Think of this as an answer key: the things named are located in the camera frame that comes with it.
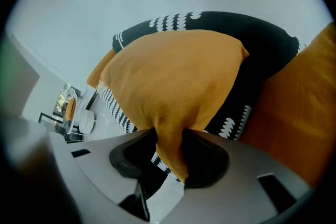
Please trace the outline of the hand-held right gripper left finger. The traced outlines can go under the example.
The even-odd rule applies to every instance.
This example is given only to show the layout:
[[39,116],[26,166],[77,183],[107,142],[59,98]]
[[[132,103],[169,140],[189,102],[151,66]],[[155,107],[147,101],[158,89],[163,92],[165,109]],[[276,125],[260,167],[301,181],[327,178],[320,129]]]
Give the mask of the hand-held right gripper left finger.
[[158,190],[158,167],[151,162],[156,150],[154,129],[68,144],[88,179],[110,200],[152,197]]

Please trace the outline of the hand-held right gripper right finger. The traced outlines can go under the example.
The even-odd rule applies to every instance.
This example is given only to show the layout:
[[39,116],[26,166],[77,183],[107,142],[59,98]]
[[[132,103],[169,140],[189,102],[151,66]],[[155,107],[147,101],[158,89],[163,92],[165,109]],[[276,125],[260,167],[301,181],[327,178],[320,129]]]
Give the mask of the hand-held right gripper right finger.
[[185,130],[184,196],[164,223],[281,223],[310,191],[297,174],[250,145]]

